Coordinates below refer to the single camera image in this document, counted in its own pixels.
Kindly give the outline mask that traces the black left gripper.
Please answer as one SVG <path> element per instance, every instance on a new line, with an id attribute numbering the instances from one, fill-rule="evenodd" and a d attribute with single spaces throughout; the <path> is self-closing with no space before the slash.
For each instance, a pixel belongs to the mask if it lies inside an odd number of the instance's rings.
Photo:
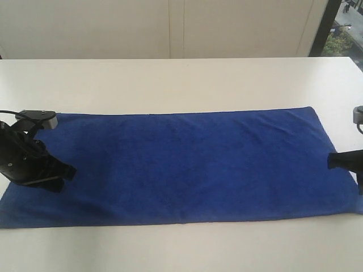
<path id="1" fill-rule="evenodd" d="M 43 142 L 1 122 L 1 174 L 16 185 L 60 193 L 77 170 L 50 155 Z"/>

